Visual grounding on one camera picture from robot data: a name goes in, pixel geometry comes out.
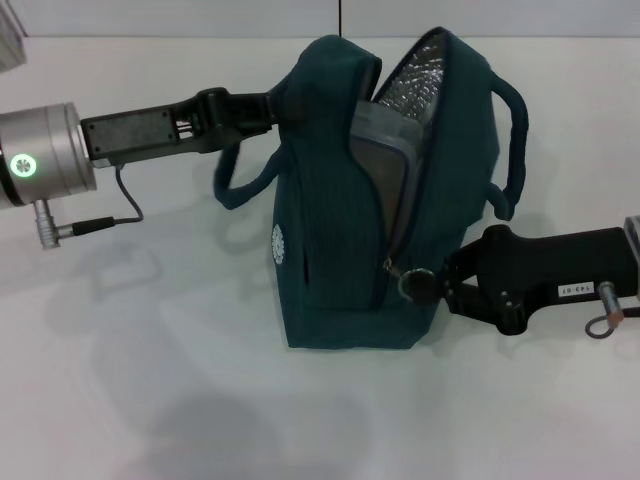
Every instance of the white table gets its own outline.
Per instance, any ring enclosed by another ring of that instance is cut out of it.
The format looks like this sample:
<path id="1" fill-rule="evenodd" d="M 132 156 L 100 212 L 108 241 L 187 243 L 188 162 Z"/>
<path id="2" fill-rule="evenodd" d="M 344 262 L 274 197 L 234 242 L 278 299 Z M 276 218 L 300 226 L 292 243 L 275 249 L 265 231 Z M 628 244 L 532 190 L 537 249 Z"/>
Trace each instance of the white table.
<path id="1" fill-rule="evenodd" d="M 83 117 L 264 91 L 307 40 L 40 39 L 0 108 Z M 386 75 L 412 40 L 358 40 Z M 515 232 L 618 226 L 640 210 L 640 40 L 477 39 L 531 117 Z M 497 115 L 507 151 L 509 114 Z M 237 182 L 277 146 L 246 142 Z M 273 188 L 235 212 L 216 155 L 131 165 L 141 225 L 39 249 L 0 213 L 0 469 L 15 480 L 638 478 L 640 325 L 593 341 L 601 306 L 537 313 L 520 337 L 451 316 L 410 351 L 286 347 L 270 259 Z M 506 158 L 496 181 L 504 182 Z M 59 222 L 127 215 L 111 170 L 52 202 Z M 493 218 L 469 231 L 477 238 Z"/>

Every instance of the zipper pull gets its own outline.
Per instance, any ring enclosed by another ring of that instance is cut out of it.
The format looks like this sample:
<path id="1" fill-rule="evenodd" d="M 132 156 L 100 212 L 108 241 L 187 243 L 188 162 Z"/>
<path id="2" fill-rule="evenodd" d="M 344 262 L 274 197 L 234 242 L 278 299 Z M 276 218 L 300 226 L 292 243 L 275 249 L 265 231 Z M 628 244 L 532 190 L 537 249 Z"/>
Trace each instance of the zipper pull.
<path id="1" fill-rule="evenodd" d="M 389 274 L 393 277 L 396 278 L 400 278 L 402 276 L 402 274 L 404 273 L 402 270 L 400 270 L 398 267 L 396 267 L 393 264 L 393 260 L 391 260 L 391 257 L 388 257 L 384 263 L 382 264 L 382 268 L 384 268 L 387 272 L 389 272 Z"/>

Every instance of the white embroidered logo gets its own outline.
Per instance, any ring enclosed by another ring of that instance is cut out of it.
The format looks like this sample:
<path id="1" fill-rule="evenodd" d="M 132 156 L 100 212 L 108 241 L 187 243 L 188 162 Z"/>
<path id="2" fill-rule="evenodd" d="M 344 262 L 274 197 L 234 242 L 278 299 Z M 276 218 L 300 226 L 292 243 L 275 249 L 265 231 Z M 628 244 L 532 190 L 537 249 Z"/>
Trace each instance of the white embroidered logo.
<path id="1" fill-rule="evenodd" d="M 271 250 L 276 264 L 282 264 L 284 260 L 284 236 L 278 224 L 273 227 L 273 233 L 271 234 Z"/>

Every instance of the silver cylindrical joint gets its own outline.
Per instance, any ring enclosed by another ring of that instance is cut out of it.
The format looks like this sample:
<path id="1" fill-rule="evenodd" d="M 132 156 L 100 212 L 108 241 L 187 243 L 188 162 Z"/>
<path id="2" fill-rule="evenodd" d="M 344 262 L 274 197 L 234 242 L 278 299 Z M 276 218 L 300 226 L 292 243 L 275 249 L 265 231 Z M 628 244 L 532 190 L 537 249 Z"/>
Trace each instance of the silver cylindrical joint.
<path id="1" fill-rule="evenodd" d="M 0 208 L 96 189 L 71 103 L 0 115 L 0 150 Z"/>

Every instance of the white wall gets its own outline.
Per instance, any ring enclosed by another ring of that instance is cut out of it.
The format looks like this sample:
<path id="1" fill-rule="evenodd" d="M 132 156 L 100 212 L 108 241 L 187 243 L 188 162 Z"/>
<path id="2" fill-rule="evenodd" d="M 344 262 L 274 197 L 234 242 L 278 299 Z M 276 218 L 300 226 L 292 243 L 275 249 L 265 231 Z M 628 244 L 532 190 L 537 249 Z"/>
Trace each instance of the white wall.
<path id="1" fill-rule="evenodd" d="M 338 32 L 337 0 L 11 3 L 30 36 L 318 37 Z"/>
<path id="2" fill-rule="evenodd" d="M 343 33 L 415 37 L 445 26 L 463 36 L 638 36 L 638 0 L 343 0 Z"/>

